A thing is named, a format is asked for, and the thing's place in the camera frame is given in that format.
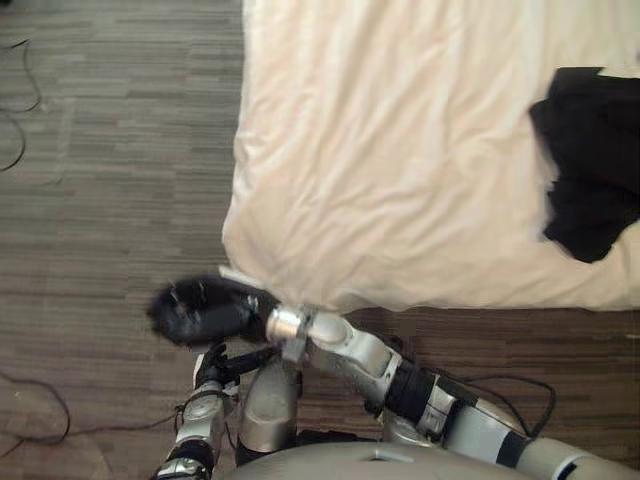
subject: black band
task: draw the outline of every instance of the black band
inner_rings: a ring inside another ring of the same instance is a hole
[[[518,460],[520,460],[520,455],[522,455],[527,443],[528,440],[526,437],[518,435],[514,431],[509,432],[502,441],[496,463],[504,465],[505,467],[516,468]]]
[[[202,440],[187,440],[181,443],[171,451],[167,461],[173,460],[174,458],[190,458],[195,460],[207,470],[209,476],[211,476],[211,472],[215,466],[211,447]]]
[[[389,385],[385,406],[410,422],[418,423],[427,407],[434,382],[433,374],[421,372],[403,360]]]

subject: white bed sheet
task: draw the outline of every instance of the white bed sheet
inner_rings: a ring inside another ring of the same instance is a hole
[[[246,0],[232,265],[293,302],[640,304],[640,225],[587,265],[541,235],[527,114],[558,67],[638,76],[640,2]]]

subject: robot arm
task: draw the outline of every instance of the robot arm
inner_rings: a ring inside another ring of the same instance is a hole
[[[344,378],[374,407],[404,419],[403,428],[413,427],[447,450],[544,480],[640,478],[571,445],[528,438],[495,405],[443,375],[419,370],[339,315],[281,305],[269,316],[266,335],[282,344],[284,359],[296,365],[308,361]],[[409,437],[407,443],[418,444],[416,436]]]
[[[392,414],[389,418],[395,420],[389,422],[389,428],[385,425],[387,439],[437,444],[544,480],[638,479],[636,472],[570,445],[528,438],[512,418],[490,402],[445,375],[420,370],[343,317],[309,307],[278,305],[267,292],[238,278],[205,276],[180,282],[156,299],[150,315],[156,331],[182,345],[217,343],[247,333],[252,339],[266,337],[277,346],[286,364],[299,368],[310,363],[341,377],[373,410]],[[231,394],[226,391],[226,382],[215,375],[206,378],[209,383],[201,383],[191,406],[187,404],[176,447],[156,479],[210,479],[228,413],[225,395]],[[287,375],[282,379],[285,390],[291,382]],[[248,403],[258,401],[258,393],[269,388],[269,382],[252,387]],[[292,388],[287,397],[294,391]],[[265,443],[254,427],[245,427],[245,438],[259,439],[256,445]]]

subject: black wire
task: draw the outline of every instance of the black wire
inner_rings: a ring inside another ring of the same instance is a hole
[[[104,433],[104,432],[134,432],[134,431],[142,431],[149,430],[151,428],[155,428],[163,423],[168,422],[169,420],[174,420],[174,426],[177,425],[177,416],[181,411],[182,407],[176,407],[176,412],[173,415],[168,417],[164,417],[160,420],[157,420],[152,423],[146,423],[142,425],[107,425],[101,427],[87,428],[83,430],[71,431],[71,412],[69,411],[69,407],[67,402],[62,398],[58,390],[53,385],[49,383],[42,382],[40,380],[33,380],[30,378],[18,378],[13,377],[4,373],[0,370],[0,377],[10,383],[18,383],[22,385],[33,385],[36,387],[43,388],[47,390],[56,400],[60,408],[64,412],[65,417],[65,427],[64,430],[57,435],[42,435],[42,436],[30,436],[30,435],[22,435],[18,432],[13,432],[10,430],[0,430],[0,435],[8,435],[12,436],[16,439],[16,443],[13,444],[8,450],[5,450],[2,454],[0,454],[0,460],[8,457],[16,451],[20,446],[25,443],[35,443],[38,445],[59,445],[64,442],[69,437],[77,437],[79,435],[94,435],[96,433]]]
[[[534,385],[537,387],[542,387],[545,390],[547,390],[549,392],[549,400],[547,402],[547,408],[545,408],[544,413],[542,414],[542,416],[540,417],[540,420],[538,420],[538,423],[535,424],[535,426],[531,429],[531,437],[532,438],[536,438],[538,435],[540,435],[540,433],[542,432],[542,430],[544,429],[544,427],[546,427],[547,423],[549,423],[549,420],[551,419],[551,415],[553,414],[553,410],[556,407],[556,390],[555,388],[553,388],[551,385],[549,385],[548,383],[542,382],[540,380],[535,380],[533,378],[528,378],[528,377],[522,377],[520,375],[482,375],[482,376],[477,376],[477,377],[469,377],[469,378],[465,378],[464,380],[468,381],[468,382],[481,382],[481,381],[485,381],[485,380],[513,380],[513,381],[517,381],[517,382],[523,382],[523,383],[528,383],[529,385]]]
[[[15,130],[18,132],[18,136],[20,137],[20,151],[18,152],[18,155],[16,155],[16,158],[14,158],[7,165],[0,167],[0,172],[6,172],[7,170],[12,169],[18,163],[20,163],[20,160],[22,160],[22,157],[24,157],[24,152],[27,150],[27,136],[25,135],[22,126],[11,115],[3,110],[0,110],[0,114],[2,114],[2,116],[13,126],[13,128],[15,128]]]
[[[0,105],[0,110],[3,110],[8,113],[27,113],[32,110],[35,110],[40,103],[42,103],[42,92],[40,91],[40,87],[38,86],[38,82],[36,82],[36,78],[31,71],[31,67],[29,66],[29,46],[31,45],[31,39],[27,38],[22,40],[21,42],[15,43],[9,47],[4,47],[5,52],[10,52],[11,50],[24,46],[22,50],[22,65],[24,67],[24,72],[27,74],[27,78],[29,79],[29,83],[33,87],[33,91],[36,94],[36,99],[34,102],[25,108],[7,108]]]
[[[231,440],[231,431],[229,430],[229,424],[227,422],[224,422],[224,428],[227,431],[227,440],[229,441],[229,446],[235,452],[236,451],[236,446],[233,443],[233,440]]]
[[[492,396],[494,396],[495,398],[497,398],[498,400],[500,400],[502,403],[504,403],[504,405],[509,409],[509,411],[511,412],[511,414],[516,418],[516,420],[518,420],[518,423],[520,424],[520,428],[522,428],[522,431],[524,432],[524,434],[527,437],[531,437],[531,430],[529,429],[529,426],[527,425],[527,422],[525,421],[524,417],[522,416],[522,414],[518,411],[518,409],[515,407],[515,405],[513,403],[511,403],[511,401],[505,397],[504,395],[496,392],[495,390],[488,388],[488,387],[483,387],[481,385],[474,385],[473,382],[468,381],[464,378],[458,377],[456,375],[452,375],[451,373],[445,371],[445,370],[441,370],[439,368],[427,368],[427,370],[430,370],[433,373],[437,373],[438,375],[442,375],[444,377],[448,377],[451,380],[454,380],[458,383],[461,383],[463,385],[466,385],[468,387],[474,388],[476,390],[480,390],[482,392],[488,393]]]
[[[0,173],[1,172],[6,172],[7,170],[12,169],[18,163],[20,163],[20,161],[24,157],[25,151],[27,150],[27,137],[26,137],[26,134],[24,133],[24,129],[17,122],[17,120],[15,120],[9,114],[10,113],[26,113],[26,112],[30,112],[30,111],[34,110],[36,107],[38,107],[38,105],[40,105],[40,103],[42,102],[42,92],[40,91],[40,87],[38,86],[38,82],[36,81],[36,78],[33,75],[33,72],[31,71],[31,68],[29,67],[29,45],[31,45],[31,40],[30,39],[26,39],[26,40],[23,40],[21,42],[18,42],[16,44],[14,44],[14,45],[11,45],[9,47],[5,47],[4,48],[5,53],[7,53],[7,52],[10,52],[11,50],[13,50],[15,48],[24,46],[24,49],[22,51],[22,64],[24,66],[24,71],[27,74],[27,78],[29,79],[29,82],[33,86],[33,91],[36,94],[36,99],[31,105],[29,105],[28,107],[23,108],[23,109],[12,109],[12,108],[3,107],[3,106],[0,105],[0,113],[13,126],[13,128],[18,132],[18,136],[20,137],[20,151],[18,152],[16,157],[13,160],[11,160],[7,165],[5,165],[3,167],[0,167]]]
[[[520,424],[520,427],[522,428],[523,432],[527,435],[527,437],[530,438],[536,438],[538,435],[540,435],[540,433],[542,432],[542,430],[544,429],[544,427],[547,425],[547,423],[549,422],[549,419],[551,418],[551,414],[553,413],[553,410],[556,406],[556,391],[555,389],[545,383],[542,382],[540,380],[535,380],[532,378],[528,378],[528,377],[522,377],[520,375],[482,375],[482,376],[475,376],[475,377],[458,377],[456,375],[452,375],[451,373],[445,371],[445,370],[441,370],[438,368],[427,368],[427,370],[430,370],[434,373],[437,373],[439,375],[443,375],[446,377],[451,378],[452,380],[461,383],[463,385],[467,385],[468,387],[474,388],[476,390],[480,390],[482,392],[486,392],[489,393],[490,395],[493,395],[494,397],[496,397],[497,399],[499,399],[502,403],[504,403],[504,405],[509,409],[509,411],[513,414],[513,416],[516,418],[516,420],[518,420],[518,423]],[[547,403],[547,407],[544,411],[544,413],[542,414],[542,416],[540,417],[540,420],[538,420],[538,422],[535,424],[535,426],[530,429],[529,426],[527,425],[527,422],[524,420],[524,417],[522,416],[522,414],[518,411],[518,409],[515,407],[515,405],[513,405],[513,403],[506,398],[504,395],[496,392],[495,390],[488,388],[488,387],[484,387],[481,385],[476,385],[475,382],[481,382],[484,380],[514,380],[514,381],[519,381],[519,382],[524,382],[530,385],[535,385],[535,386],[539,386],[542,388],[545,388],[546,390],[549,391],[549,401]]]

